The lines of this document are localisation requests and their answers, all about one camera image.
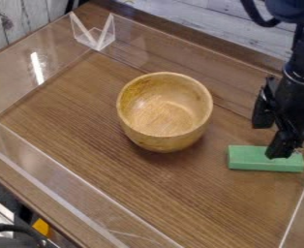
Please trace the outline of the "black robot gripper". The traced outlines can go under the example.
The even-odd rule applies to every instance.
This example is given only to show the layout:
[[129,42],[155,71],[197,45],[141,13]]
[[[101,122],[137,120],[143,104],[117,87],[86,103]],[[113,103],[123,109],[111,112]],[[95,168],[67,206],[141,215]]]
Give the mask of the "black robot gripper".
[[293,65],[282,68],[282,79],[266,77],[251,113],[251,127],[278,126],[266,148],[269,159],[285,158],[304,147],[304,72]]

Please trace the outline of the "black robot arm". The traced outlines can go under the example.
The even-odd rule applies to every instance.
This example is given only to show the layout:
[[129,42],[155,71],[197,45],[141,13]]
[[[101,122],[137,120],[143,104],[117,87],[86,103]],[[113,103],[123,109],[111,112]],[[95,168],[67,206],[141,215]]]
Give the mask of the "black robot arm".
[[265,20],[253,8],[254,22],[274,27],[281,22],[295,25],[291,54],[282,66],[282,78],[266,77],[261,87],[251,114],[251,127],[278,130],[266,148],[269,159],[289,158],[297,148],[304,146],[304,0],[265,0],[266,9],[273,16]]

